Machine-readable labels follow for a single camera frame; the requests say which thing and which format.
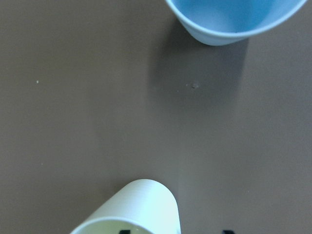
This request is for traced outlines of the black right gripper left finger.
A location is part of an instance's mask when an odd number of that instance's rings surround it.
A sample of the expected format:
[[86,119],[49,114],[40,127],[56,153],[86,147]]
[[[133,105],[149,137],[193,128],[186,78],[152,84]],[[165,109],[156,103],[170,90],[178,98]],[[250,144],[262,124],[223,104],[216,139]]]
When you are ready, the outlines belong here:
[[130,230],[120,230],[119,234],[130,234]]

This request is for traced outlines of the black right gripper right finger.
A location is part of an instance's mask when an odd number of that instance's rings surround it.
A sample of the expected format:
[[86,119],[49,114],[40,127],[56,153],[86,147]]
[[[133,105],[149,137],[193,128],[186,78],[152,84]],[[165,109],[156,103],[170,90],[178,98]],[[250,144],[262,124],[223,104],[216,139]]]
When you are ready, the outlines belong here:
[[222,234],[233,234],[232,230],[223,230]]

